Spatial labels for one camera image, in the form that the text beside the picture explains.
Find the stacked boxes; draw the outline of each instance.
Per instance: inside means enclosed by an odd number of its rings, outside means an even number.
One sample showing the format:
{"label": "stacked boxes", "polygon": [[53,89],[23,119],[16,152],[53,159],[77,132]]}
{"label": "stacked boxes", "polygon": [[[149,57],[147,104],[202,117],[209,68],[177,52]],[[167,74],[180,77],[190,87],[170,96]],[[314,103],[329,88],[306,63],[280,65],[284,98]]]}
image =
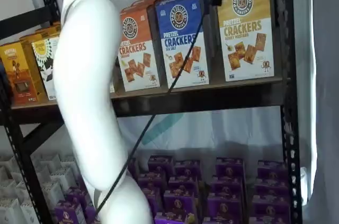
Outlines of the stacked boxes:
{"label": "stacked boxes", "polygon": [[218,15],[226,81],[274,76],[270,0],[223,0]]}

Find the cracker image on box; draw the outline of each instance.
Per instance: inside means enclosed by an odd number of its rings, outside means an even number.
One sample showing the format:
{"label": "cracker image on box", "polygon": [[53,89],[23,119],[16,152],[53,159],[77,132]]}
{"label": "cracker image on box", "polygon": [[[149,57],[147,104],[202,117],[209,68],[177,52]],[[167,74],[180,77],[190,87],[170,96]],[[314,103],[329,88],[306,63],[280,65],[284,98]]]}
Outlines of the cracker image on box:
{"label": "cracker image on box", "polygon": [[[164,55],[167,84],[170,87],[183,65],[202,16],[204,0],[164,0],[156,5]],[[209,84],[208,30],[201,28],[189,59],[175,88]]]}
{"label": "cracker image on box", "polygon": [[120,13],[122,41],[118,59],[126,91],[159,87],[160,39],[152,4],[125,8]]}
{"label": "cracker image on box", "polygon": [[218,16],[226,81],[274,76],[270,0],[222,0]]}

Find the white robotic arm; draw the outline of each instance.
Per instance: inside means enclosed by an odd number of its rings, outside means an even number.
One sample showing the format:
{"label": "white robotic arm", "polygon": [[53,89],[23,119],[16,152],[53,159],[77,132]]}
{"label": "white robotic arm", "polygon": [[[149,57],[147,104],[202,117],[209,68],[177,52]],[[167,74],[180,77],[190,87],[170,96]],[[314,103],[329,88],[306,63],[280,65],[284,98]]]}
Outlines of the white robotic arm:
{"label": "white robotic arm", "polygon": [[[64,0],[61,23],[53,64],[57,102],[97,207],[128,157],[109,97],[120,13],[110,0]],[[103,224],[153,223],[144,194],[126,174],[99,215]]]}

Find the pretzel logo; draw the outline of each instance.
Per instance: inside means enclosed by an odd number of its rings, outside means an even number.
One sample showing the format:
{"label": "pretzel logo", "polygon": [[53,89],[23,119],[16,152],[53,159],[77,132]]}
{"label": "pretzel logo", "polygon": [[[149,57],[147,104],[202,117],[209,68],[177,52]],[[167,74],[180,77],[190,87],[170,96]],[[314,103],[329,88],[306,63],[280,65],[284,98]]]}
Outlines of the pretzel logo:
{"label": "pretzel logo", "polygon": [[188,21],[187,10],[182,5],[175,5],[171,10],[171,23],[177,30],[183,29]]}
{"label": "pretzel logo", "polygon": [[127,39],[134,39],[138,34],[137,22],[131,17],[125,18],[122,22],[122,32]]}
{"label": "pretzel logo", "polygon": [[253,7],[253,0],[233,0],[233,11],[238,16],[245,16],[247,15],[252,7]]}

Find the purple snack box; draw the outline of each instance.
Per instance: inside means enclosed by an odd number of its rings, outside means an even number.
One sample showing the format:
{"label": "purple snack box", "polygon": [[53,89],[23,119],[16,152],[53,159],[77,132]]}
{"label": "purple snack box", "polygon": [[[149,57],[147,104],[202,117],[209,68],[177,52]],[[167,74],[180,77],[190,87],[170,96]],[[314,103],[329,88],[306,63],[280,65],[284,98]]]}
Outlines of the purple snack box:
{"label": "purple snack box", "polygon": [[138,164],[137,159],[135,159],[135,158],[131,159],[131,161],[128,164],[128,171],[131,173],[134,180],[138,179],[138,176],[140,174],[140,170],[139,170],[139,164]]}
{"label": "purple snack box", "polygon": [[288,170],[284,162],[258,160],[258,178],[287,181]]}
{"label": "purple snack box", "polygon": [[164,173],[144,173],[138,177],[138,184],[141,188],[159,188],[161,194],[167,189],[166,177]]}
{"label": "purple snack box", "polygon": [[196,177],[198,182],[202,182],[201,166],[199,160],[183,160],[175,162],[174,170],[176,175]]}
{"label": "purple snack box", "polygon": [[163,212],[163,203],[161,202],[160,189],[159,188],[143,188],[141,189],[145,194],[149,207],[152,211],[153,217],[158,212]]}
{"label": "purple snack box", "polygon": [[173,176],[174,159],[172,156],[151,155],[148,160],[148,170],[150,172],[165,172],[167,177]]}
{"label": "purple snack box", "polygon": [[249,218],[249,224],[289,224],[288,216],[265,216],[255,214]]}
{"label": "purple snack box", "polygon": [[83,212],[86,212],[87,205],[91,202],[90,195],[77,187],[70,187],[66,192],[66,201],[80,203]]}
{"label": "purple snack box", "polygon": [[167,190],[164,193],[164,205],[166,211],[185,211],[188,214],[189,223],[198,223],[197,207],[192,191]]}
{"label": "purple snack box", "polygon": [[205,217],[202,224],[238,224],[236,219],[225,219],[223,217]]}
{"label": "purple snack box", "polygon": [[240,158],[217,158],[217,176],[245,177],[244,161]]}
{"label": "purple snack box", "polygon": [[282,196],[254,195],[252,209],[255,214],[290,216],[289,200]]}
{"label": "purple snack box", "polygon": [[242,219],[242,203],[240,194],[211,192],[207,198],[209,216],[231,219]]}
{"label": "purple snack box", "polygon": [[258,195],[274,195],[289,197],[288,184],[283,181],[257,178],[254,184]]}
{"label": "purple snack box", "polygon": [[185,212],[158,212],[154,218],[155,224],[188,224],[188,215]]}
{"label": "purple snack box", "polygon": [[59,223],[81,224],[85,220],[79,203],[60,200],[54,211]]}
{"label": "purple snack box", "polygon": [[85,214],[86,214],[87,221],[92,221],[92,223],[95,223],[96,221],[100,221],[99,216],[95,214],[95,207],[92,202],[89,203],[88,206],[86,207]]}

